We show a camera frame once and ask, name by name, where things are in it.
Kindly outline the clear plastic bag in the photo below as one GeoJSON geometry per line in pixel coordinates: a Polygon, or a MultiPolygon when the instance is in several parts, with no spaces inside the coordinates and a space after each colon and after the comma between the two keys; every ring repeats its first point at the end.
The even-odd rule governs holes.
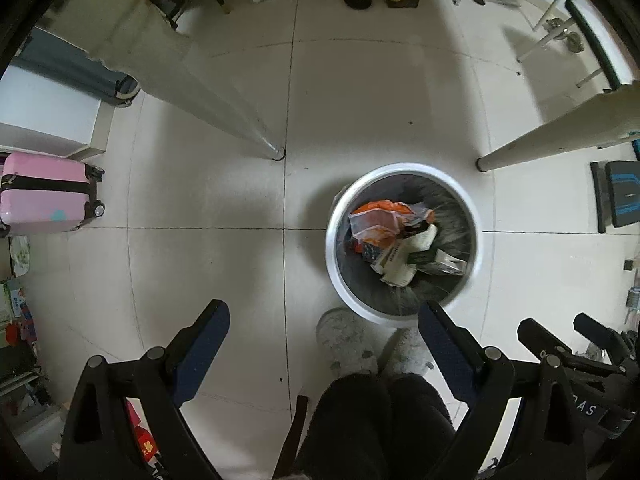
{"type": "Polygon", "coordinates": [[[348,220],[353,238],[378,247],[390,244],[401,231],[395,213],[385,209],[354,212],[348,220]]]}

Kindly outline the left table leg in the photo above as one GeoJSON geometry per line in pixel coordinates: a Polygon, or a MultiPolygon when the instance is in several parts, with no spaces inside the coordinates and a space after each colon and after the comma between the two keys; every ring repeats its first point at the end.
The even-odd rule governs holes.
{"type": "Polygon", "coordinates": [[[98,38],[89,52],[105,66],[133,76],[151,96],[254,143],[265,158],[284,159],[283,144],[253,105],[154,6],[144,0],[99,4],[92,22],[98,38]]]}

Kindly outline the black trouser legs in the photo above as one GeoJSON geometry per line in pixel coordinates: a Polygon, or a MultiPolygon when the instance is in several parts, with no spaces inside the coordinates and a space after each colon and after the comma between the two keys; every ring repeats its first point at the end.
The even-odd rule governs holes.
{"type": "Polygon", "coordinates": [[[322,394],[277,479],[427,479],[454,440],[442,397],[420,375],[350,374],[322,394]]]}

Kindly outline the silver trash bin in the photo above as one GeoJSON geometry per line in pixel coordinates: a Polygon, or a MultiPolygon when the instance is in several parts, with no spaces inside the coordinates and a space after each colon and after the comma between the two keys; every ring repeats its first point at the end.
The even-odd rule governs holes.
{"type": "Polygon", "coordinates": [[[461,304],[483,259],[480,215],[461,184],[417,162],[372,170],[334,197],[326,270],[352,312],[393,328],[420,307],[461,304]]]}

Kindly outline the green white carton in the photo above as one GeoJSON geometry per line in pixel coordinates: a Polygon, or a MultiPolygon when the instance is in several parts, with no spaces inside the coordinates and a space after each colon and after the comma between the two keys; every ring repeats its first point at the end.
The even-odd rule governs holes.
{"type": "Polygon", "coordinates": [[[468,263],[442,249],[436,224],[425,231],[398,240],[370,264],[388,286],[404,288],[419,272],[427,275],[463,276],[468,263]]]}

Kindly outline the table leg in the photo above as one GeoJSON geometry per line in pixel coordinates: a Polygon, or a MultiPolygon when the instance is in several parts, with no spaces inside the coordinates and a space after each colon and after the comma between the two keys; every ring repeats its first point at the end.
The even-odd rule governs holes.
{"type": "Polygon", "coordinates": [[[476,168],[488,172],[583,148],[609,148],[638,137],[639,81],[636,80],[600,93],[477,159],[476,168]]]}
{"type": "Polygon", "coordinates": [[[154,6],[144,0],[99,4],[92,22],[98,38],[89,52],[105,66],[133,76],[151,96],[254,143],[265,158],[284,159],[283,144],[253,105],[154,6]]]}

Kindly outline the grey slipper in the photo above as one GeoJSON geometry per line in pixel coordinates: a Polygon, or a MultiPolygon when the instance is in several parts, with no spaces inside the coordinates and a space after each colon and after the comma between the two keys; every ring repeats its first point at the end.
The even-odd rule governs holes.
{"type": "Polygon", "coordinates": [[[434,359],[416,327],[398,328],[387,341],[381,356],[383,377],[405,374],[424,376],[434,368],[434,359]]]}
{"type": "Polygon", "coordinates": [[[335,378],[378,374],[378,358],[370,334],[363,319],[352,310],[341,308],[323,313],[316,336],[335,378]]]}

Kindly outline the grey left slipper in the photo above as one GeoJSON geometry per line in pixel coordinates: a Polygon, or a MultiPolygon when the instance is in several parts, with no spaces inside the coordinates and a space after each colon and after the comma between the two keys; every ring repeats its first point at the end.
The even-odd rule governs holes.
{"type": "Polygon", "coordinates": [[[370,334],[363,319],[352,310],[341,308],[323,313],[316,336],[335,378],[378,374],[378,358],[370,334]]]}

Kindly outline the right table leg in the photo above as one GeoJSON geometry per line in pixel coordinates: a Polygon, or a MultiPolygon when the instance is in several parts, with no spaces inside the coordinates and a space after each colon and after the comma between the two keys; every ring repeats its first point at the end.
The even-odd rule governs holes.
{"type": "Polygon", "coordinates": [[[488,172],[583,148],[609,148],[638,137],[639,81],[636,80],[600,93],[477,159],[476,168],[488,172]]]}

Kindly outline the black blue floor scale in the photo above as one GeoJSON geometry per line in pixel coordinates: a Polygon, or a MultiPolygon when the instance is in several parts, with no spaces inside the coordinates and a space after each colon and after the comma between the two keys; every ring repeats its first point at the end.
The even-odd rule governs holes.
{"type": "Polygon", "coordinates": [[[592,162],[591,177],[596,200],[597,229],[622,228],[639,222],[639,163],[628,160],[592,162]]]}

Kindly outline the orange snack wrapper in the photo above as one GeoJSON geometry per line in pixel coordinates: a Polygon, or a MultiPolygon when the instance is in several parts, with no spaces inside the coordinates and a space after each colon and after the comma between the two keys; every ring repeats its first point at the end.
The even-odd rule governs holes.
{"type": "Polygon", "coordinates": [[[374,208],[393,211],[398,219],[401,231],[398,237],[396,237],[390,244],[384,247],[378,247],[368,243],[360,242],[359,240],[356,240],[356,238],[352,237],[352,231],[350,231],[350,236],[352,237],[352,241],[350,242],[350,244],[352,245],[352,248],[355,249],[355,252],[357,254],[363,255],[364,252],[369,249],[389,248],[398,240],[401,240],[404,237],[408,237],[412,234],[425,231],[429,226],[434,224],[436,220],[435,211],[425,206],[424,203],[409,205],[403,202],[392,202],[391,200],[374,200],[373,202],[366,203],[353,210],[347,216],[347,219],[354,212],[361,212],[374,208]]]}

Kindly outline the pink suitcase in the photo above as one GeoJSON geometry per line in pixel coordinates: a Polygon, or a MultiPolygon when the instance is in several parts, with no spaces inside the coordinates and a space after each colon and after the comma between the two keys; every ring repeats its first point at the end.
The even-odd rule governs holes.
{"type": "Polygon", "coordinates": [[[78,160],[15,152],[1,164],[1,235],[73,231],[104,215],[104,171],[78,160]]]}

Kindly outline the grey right slipper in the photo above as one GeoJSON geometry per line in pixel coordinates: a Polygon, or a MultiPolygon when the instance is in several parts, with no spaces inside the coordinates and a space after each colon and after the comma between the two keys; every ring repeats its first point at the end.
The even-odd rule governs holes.
{"type": "Polygon", "coordinates": [[[387,341],[381,356],[383,377],[405,374],[424,376],[434,368],[434,359],[416,327],[398,328],[387,341]]]}

